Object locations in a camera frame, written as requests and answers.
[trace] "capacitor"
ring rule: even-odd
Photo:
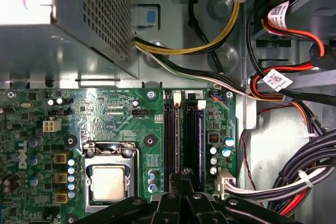
[[[75,197],[75,193],[73,191],[68,192],[69,199],[73,199]]]
[[[37,165],[37,163],[38,163],[38,161],[37,161],[37,158],[35,156],[29,158],[29,164],[31,166]]]
[[[31,186],[37,186],[38,183],[43,181],[43,175],[41,173],[36,174],[35,176],[32,176],[29,178],[29,184]]]
[[[75,164],[75,161],[73,159],[68,160],[68,165],[73,166]]]
[[[66,98],[57,98],[56,103],[58,105],[67,105],[67,104],[69,104],[69,100],[66,99]]]
[[[53,101],[53,99],[49,99],[49,100],[47,101],[47,103],[48,103],[49,106],[53,106],[53,105],[54,105],[54,101]]]
[[[217,165],[217,158],[216,157],[211,157],[210,164]]]
[[[210,174],[215,175],[217,173],[217,167],[213,166],[210,168]]]
[[[5,179],[4,181],[4,185],[5,186],[9,186],[9,185],[13,185],[17,180],[20,179],[20,175],[18,175],[17,173],[14,174],[13,176]]]
[[[40,136],[38,136],[38,137],[32,137],[28,141],[28,145],[31,148],[35,148],[35,147],[41,146],[42,144],[43,144],[43,138],[40,137]]]
[[[16,131],[16,130],[20,130],[23,127],[23,125],[21,123],[10,123],[7,125],[7,129],[9,131]]]
[[[5,187],[4,191],[7,194],[11,194],[12,192],[14,192],[19,187],[20,187],[20,183],[19,182],[15,182],[13,185]]]
[[[211,153],[212,155],[215,155],[215,154],[217,153],[217,148],[214,147],[214,146],[212,146],[212,147],[210,148],[210,153]]]
[[[224,156],[224,157],[230,157],[230,155],[231,155],[231,151],[230,151],[230,149],[229,148],[223,148],[222,149],[222,155]]]
[[[75,185],[74,185],[74,184],[72,184],[72,183],[68,184],[68,189],[69,189],[70,191],[74,190],[74,188],[75,188]]]
[[[72,176],[72,175],[68,176],[68,181],[69,181],[70,183],[74,182],[74,181],[75,181],[75,177]]]
[[[9,114],[14,114],[15,109],[14,108],[0,108],[0,114],[2,115],[9,115]]]
[[[132,106],[135,107],[135,108],[138,107],[139,104],[140,104],[140,102],[138,100],[132,101]]]
[[[74,174],[74,173],[75,173],[75,169],[73,167],[69,167],[68,174]]]
[[[224,141],[227,147],[233,147],[235,145],[235,141],[229,136],[224,138]]]
[[[150,193],[153,193],[153,192],[155,192],[156,190],[157,190],[157,185],[156,184],[150,184],[149,186],[148,186],[148,191],[150,192]]]
[[[148,171],[148,181],[155,180],[156,178],[156,171],[150,170]]]
[[[0,185],[1,185],[6,179],[10,178],[11,176],[12,176],[12,173],[11,173],[11,172],[6,172],[6,174],[0,178]]]

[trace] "screw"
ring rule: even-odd
[[[155,93],[153,90],[148,91],[148,92],[147,92],[147,97],[148,97],[149,99],[154,99],[154,98],[156,97],[156,93]]]
[[[229,204],[232,205],[232,206],[237,206],[238,201],[236,201],[235,199],[231,199],[231,200],[229,200]]]
[[[14,98],[15,95],[16,95],[16,94],[15,94],[14,92],[11,92],[11,91],[7,93],[7,97],[8,97],[8,98]]]
[[[141,200],[136,199],[135,201],[133,201],[132,205],[140,205],[142,203]]]
[[[233,93],[232,92],[226,92],[226,98],[232,99],[233,98]]]
[[[168,199],[175,199],[176,198],[176,195],[175,194],[169,194],[167,196]]]
[[[94,151],[92,150],[92,149],[89,149],[89,150],[87,150],[86,151],[86,155],[88,156],[88,157],[93,157],[94,156]]]
[[[202,195],[200,195],[200,194],[194,194],[193,195],[193,198],[194,199],[200,199],[202,197]]]

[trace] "white plastic connector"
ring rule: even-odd
[[[218,176],[215,180],[215,183],[217,191],[219,192],[220,197],[223,200],[230,195],[230,193],[226,192],[226,184],[231,183],[233,185],[236,185],[236,178],[232,176],[227,169],[222,169],[218,171]]]
[[[43,132],[57,132],[61,130],[62,120],[43,121]]]
[[[181,93],[173,93],[173,102],[175,106],[181,106],[182,95]]]

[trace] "green circuit board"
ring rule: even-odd
[[[184,90],[174,92],[181,93],[182,104],[188,101]],[[216,194],[216,176],[210,172],[212,167],[228,169],[236,176],[235,146],[229,148],[229,157],[222,155],[223,148],[228,148],[225,139],[231,137],[235,141],[235,98],[224,99],[222,95],[222,101],[215,101],[210,89],[197,89],[196,93],[202,94],[201,98],[196,99],[206,101],[202,133],[205,141],[205,155],[202,154],[205,157],[202,167],[205,174],[204,191]],[[132,171],[125,168],[128,166],[117,165],[108,171],[116,176],[124,172],[124,177],[132,173],[134,180],[128,183],[134,186],[134,195],[147,201],[153,194],[163,192],[165,99],[164,89],[0,91],[1,223],[34,223],[42,220],[45,223],[69,223],[69,216],[80,219],[89,215],[85,207],[84,176],[89,172],[85,167],[88,153],[85,152],[84,143],[134,144],[136,151],[132,153],[136,156],[130,158],[134,164]],[[184,141],[183,131],[181,127],[181,141]],[[216,134],[218,141],[211,141],[210,135]],[[211,154],[211,147],[216,148],[217,152]],[[128,147],[118,147],[108,151],[115,152],[119,148],[128,150]],[[212,165],[210,160],[214,157],[218,161]],[[149,181],[151,172],[155,175],[155,183]],[[67,181],[60,183],[55,178],[56,174],[60,176],[59,179],[65,174]],[[120,197],[130,195],[130,188],[125,191]],[[98,194],[90,197],[89,200],[95,201]],[[112,204],[103,198],[99,200],[97,206]]]

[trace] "white connector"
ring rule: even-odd
[[[61,130],[62,120],[43,121],[43,132],[57,132]]]
[[[226,184],[231,183],[233,185],[236,185],[236,178],[232,176],[227,169],[219,170],[217,174],[218,176],[215,180],[215,185],[217,191],[220,193],[221,199],[224,200],[230,195],[230,193],[226,191]]]

